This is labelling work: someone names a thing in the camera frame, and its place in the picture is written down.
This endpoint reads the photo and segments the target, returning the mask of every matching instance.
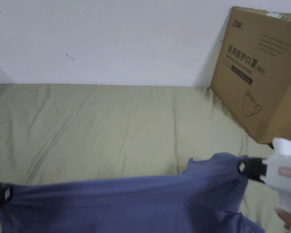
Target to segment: beige bedsheet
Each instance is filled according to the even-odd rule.
[[[267,157],[211,89],[0,85],[0,181],[166,175],[216,152]],[[250,182],[241,211],[283,232],[277,194]]]

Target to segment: white wall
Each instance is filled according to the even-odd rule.
[[[233,5],[291,12],[291,0],[0,0],[0,83],[209,86]]]

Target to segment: finger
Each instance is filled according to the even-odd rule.
[[[278,217],[286,223],[286,225],[289,225],[291,227],[291,213],[288,211],[285,211],[283,209],[276,208],[275,209]]]

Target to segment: cardboard box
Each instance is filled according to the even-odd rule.
[[[256,142],[291,140],[291,14],[233,7],[211,88]]]

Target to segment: blue shirt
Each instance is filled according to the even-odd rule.
[[[264,232],[238,212],[248,183],[240,159],[190,159],[177,176],[15,185],[2,232]]]

